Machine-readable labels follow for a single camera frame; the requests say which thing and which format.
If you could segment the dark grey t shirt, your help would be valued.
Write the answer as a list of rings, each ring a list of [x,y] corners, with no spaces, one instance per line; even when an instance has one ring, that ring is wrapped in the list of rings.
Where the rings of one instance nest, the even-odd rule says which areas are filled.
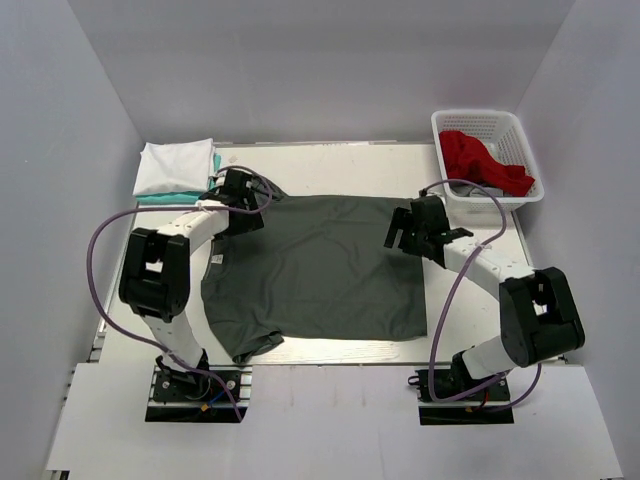
[[[422,261],[384,246],[403,198],[286,196],[262,229],[214,239],[201,298],[235,363],[285,338],[406,341],[427,333]]]

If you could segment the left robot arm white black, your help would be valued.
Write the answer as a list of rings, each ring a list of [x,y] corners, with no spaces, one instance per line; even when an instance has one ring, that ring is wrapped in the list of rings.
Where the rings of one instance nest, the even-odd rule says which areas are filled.
[[[213,189],[182,215],[130,233],[118,294],[151,331],[152,342],[161,350],[162,368],[197,375],[208,370],[206,352],[186,312],[191,257],[216,237],[263,228],[262,212],[272,200],[273,189],[259,174],[246,167],[225,167]]]

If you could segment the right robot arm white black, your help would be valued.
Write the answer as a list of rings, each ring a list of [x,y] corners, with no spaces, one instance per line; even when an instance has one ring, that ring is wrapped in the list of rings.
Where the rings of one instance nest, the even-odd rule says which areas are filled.
[[[453,229],[443,202],[434,195],[394,210],[384,246],[397,246],[455,272],[498,301],[499,335],[452,359],[451,381],[464,390],[585,344],[578,309],[560,269],[518,263],[476,241],[469,230]]]

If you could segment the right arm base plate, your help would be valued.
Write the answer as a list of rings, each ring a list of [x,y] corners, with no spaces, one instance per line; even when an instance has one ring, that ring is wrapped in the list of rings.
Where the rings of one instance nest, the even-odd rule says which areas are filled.
[[[428,390],[428,370],[418,369],[407,379],[409,388],[417,393],[421,426],[480,426],[514,423],[508,383],[498,383],[456,402],[435,402]]]

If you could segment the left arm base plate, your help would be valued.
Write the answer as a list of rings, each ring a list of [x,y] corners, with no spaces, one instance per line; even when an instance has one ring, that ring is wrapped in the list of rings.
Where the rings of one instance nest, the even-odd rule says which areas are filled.
[[[226,384],[244,417],[249,407],[252,368],[221,367],[214,371]],[[145,413],[147,423],[237,424],[240,420],[229,396],[214,379],[197,389],[155,367]]]

